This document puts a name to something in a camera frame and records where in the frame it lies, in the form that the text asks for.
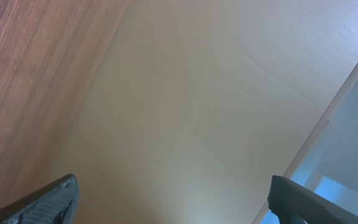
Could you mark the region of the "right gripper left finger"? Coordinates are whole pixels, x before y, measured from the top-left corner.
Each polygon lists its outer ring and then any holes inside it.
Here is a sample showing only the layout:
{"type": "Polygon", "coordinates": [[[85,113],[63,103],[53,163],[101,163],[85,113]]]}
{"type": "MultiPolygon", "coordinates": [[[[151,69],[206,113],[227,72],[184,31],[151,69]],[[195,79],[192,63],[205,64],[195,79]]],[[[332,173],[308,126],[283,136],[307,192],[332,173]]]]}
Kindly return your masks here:
{"type": "Polygon", "coordinates": [[[78,180],[67,174],[0,209],[0,224],[71,224],[79,202],[78,180]]]}

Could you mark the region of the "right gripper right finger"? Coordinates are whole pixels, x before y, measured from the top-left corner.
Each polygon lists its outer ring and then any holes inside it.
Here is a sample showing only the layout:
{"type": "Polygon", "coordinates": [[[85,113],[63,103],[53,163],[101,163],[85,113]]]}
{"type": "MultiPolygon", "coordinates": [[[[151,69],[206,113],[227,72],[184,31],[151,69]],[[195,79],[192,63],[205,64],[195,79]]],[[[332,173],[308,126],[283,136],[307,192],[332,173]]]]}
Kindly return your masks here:
{"type": "Polygon", "coordinates": [[[358,224],[358,216],[284,176],[272,176],[268,208],[280,224],[358,224]]]}

